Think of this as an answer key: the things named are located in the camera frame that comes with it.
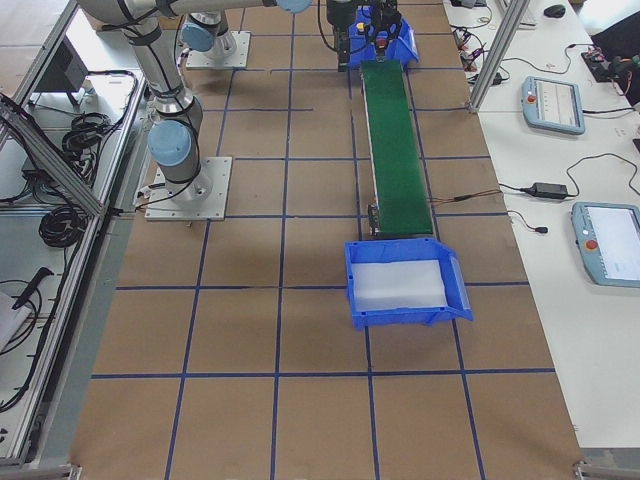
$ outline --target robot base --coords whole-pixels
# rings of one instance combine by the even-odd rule
[[[163,200],[157,204],[149,205],[145,218],[155,220],[224,220],[227,208],[227,195],[229,193],[229,179],[231,178],[231,157],[207,157],[202,159],[202,170],[212,180],[211,193],[204,200],[191,202],[175,202],[173,199]],[[164,175],[158,169],[155,183],[163,183]],[[150,202],[167,198],[164,189],[153,190]]]
[[[228,57],[209,58],[202,52],[192,50],[187,58],[187,69],[189,70],[231,70],[247,68],[247,57],[249,56],[249,42],[251,32],[231,32],[236,41],[236,51]]]

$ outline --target black handheld tool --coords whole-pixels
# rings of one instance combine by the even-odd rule
[[[44,277],[48,277],[49,275],[53,275],[53,272],[51,270],[49,270],[47,267],[40,267],[31,281],[27,283],[27,286],[16,300],[16,303],[13,304],[13,310],[17,310],[25,303],[27,303],[29,298],[31,298],[31,295],[33,295],[33,292],[35,292],[36,288],[38,288],[38,285],[40,285],[40,282],[44,279]]]

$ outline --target white table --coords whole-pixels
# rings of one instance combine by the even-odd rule
[[[488,42],[487,48],[502,18],[489,2],[494,12],[491,24],[471,30]],[[542,17],[542,10],[556,3],[566,5],[566,15]],[[488,14],[482,8],[451,7],[447,0],[445,7],[456,25],[477,25],[478,18]],[[538,28],[519,30],[507,57],[562,71],[567,65],[564,47],[589,43],[589,37],[566,0],[531,0],[530,9],[540,15]],[[640,116],[635,112],[613,119],[587,117],[586,133],[579,137],[534,130],[524,121],[520,88],[528,75],[577,83],[585,109],[628,106],[611,84],[593,81],[579,56],[585,49],[569,50],[572,63],[564,75],[537,72],[517,61],[504,64],[511,80],[491,88],[479,114],[500,182],[518,187],[535,181],[563,183],[574,193],[565,170],[581,157],[612,152],[640,165],[631,142],[640,137]],[[581,189],[577,200],[640,204],[640,197],[627,186],[632,167],[614,157],[586,160],[572,173]],[[640,178],[634,185],[640,188]],[[580,446],[640,447],[640,290],[597,286],[589,279],[571,226],[573,201],[507,193],[505,203],[531,225],[549,228],[547,235],[534,234],[514,217],[514,232]]]

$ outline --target blue box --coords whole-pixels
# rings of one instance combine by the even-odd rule
[[[349,59],[350,68],[359,68],[360,62],[363,60],[375,60],[376,49],[373,45],[369,45],[363,48],[365,45],[364,36],[358,33],[356,28],[357,23],[368,23],[370,21],[369,10],[371,7],[363,6],[358,9],[356,15],[356,23],[349,27],[349,38],[351,40],[351,51],[356,52],[351,54]],[[416,41],[413,34],[413,28],[402,19],[402,27],[398,33],[398,38],[393,40],[389,44],[389,48],[385,52],[387,60],[399,60],[403,67],[406,68],[407,64],[414,60],[420,61],[418,55],[418,49],[416,48]]]
[[[453,320],[457,317],[473,320],[473,313],[462,279],[458,257],[453,250],[437,240],[431,238],[416,238],[347,242],[345,243],[345,257],[347,262],[347,295],[349,297],[349,304],[351,305],[353,325],[358,330],[366,326],[388,325],[392,323],[423,323],[425,325],[433,325],[436,322]],[[425,260],[437,261],[437,263],[422,262]],[[444,304],[421,307],[399,304],[393,308],[358,309],[358,304],[371,303],[369,300],[363,300],[362,297],[356,298],[356,292],[360,289],[357,282],[365,283],[364,277],[358,274],[359,271],[362,271],[363,267],[367,269],[375,267],[376,269],[387,269],[383,271],[390,271],[388,270],[389,268],[397,270],[397,267],[404,269],[405,266],[417,265],[419,269],[422,269],[422,265],[426,263],[430,263],[434,268],[436,266],[439,267],[441,284],[436,285],[436,289],[443,287],[443,298],[446,299],[446,301],[442,302]],[[398,282],[390,280],[390,285],[392,289],[397,288],[397,290],[400,291],[405,287],[404,282],[406,282],[407,285],[410,283],[420,285],[421,281],[422,279],[420,278],[418,278],[417,281],[415,279],[405,278]],[[382,304],[393,304],[395,302],[392,296],[389,297],[386,296],[386,294],[382,295],[381,299],[377,299],[374,293],[372,298],[374,303],[382,302]]]

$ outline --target tiled floor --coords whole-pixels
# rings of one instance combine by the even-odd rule
[[[401,7],[433,196],[497,187],[442,5]],[[223,223],[135,220],[71,460],[88,480],[570,479],[579,460],[499,197],[439,207],[476,320],[356,331],[345,241],[373,198],[356,72],[315,11],[231,12],[247,71],[189,73]]]

